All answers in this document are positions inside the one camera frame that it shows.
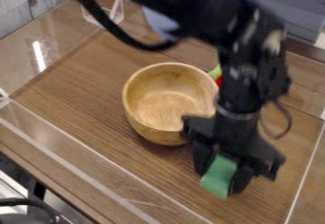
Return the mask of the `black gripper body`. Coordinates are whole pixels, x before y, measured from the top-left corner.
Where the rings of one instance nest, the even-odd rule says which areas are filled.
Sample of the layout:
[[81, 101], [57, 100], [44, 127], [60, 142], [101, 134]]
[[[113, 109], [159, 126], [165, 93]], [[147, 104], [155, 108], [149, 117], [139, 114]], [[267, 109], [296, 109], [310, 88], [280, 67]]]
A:
[[248, 165], [254, 175], [274, 180], [286, 157], [263, 139], [258, 121], [260, 111], [235, 112], [217, 109], [209, 117], [184, 115], [183, 136], [203, 141], [211, 148], [213, 157], [224, 156], [239, 165]]

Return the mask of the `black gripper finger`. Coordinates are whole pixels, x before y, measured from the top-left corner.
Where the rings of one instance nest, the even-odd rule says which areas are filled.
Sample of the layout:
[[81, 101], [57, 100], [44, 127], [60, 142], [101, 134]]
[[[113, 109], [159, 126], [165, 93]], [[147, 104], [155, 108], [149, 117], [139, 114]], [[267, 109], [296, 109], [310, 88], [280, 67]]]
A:
[[212, 148], [199, 140], [192, 140], [192, 166], [199, 177], [204, 175], [212, 161]]
[[248, 165], [240, 165], [231, 182], [231, 194], [240, 194], [247, 187], [254, 176], [254, 169]]

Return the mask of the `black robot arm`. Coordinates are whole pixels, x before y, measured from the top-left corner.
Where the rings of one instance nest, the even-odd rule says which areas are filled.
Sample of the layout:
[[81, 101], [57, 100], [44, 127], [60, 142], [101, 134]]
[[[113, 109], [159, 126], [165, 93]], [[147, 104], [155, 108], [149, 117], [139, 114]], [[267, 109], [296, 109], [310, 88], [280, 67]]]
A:
[[275, 179], [286, 162], [263, 139], [262, 108], [287, 94], [286, 26], [254, 0], [129, 0], [163, 40], [144, 44], [112, 21], [94, 0], [78, 0], [104, 30], [128, 46], [160, 51], [193, 38], [217, 50], [221, 79], [211, 117], [185, 116], [193, 171], [201, 187], [226, 198], [254, 177]]

